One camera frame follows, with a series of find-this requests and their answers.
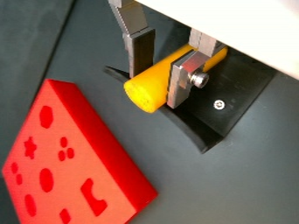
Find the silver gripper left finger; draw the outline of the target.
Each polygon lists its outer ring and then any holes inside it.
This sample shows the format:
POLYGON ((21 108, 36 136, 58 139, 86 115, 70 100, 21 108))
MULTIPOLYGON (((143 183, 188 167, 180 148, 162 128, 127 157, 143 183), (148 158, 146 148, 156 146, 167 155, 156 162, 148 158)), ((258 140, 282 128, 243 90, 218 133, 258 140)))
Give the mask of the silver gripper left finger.
POLYGON ((148 26, 143 5, 136 0, 108 0, 128 52, 130 77, 154 65, 155 29, 148 26))

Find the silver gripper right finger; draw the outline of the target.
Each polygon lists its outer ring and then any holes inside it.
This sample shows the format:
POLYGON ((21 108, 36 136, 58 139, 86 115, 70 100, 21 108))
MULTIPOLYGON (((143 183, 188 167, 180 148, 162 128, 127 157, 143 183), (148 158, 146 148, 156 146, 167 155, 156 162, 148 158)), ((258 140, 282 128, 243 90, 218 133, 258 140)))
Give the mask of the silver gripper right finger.
POLYGON ((224 60, 227 46, 206 33, 191 29, 188 50, 172 62, 167 105, 175 109, 190 97, 192 87, 203 88, 208 71, 224 60))

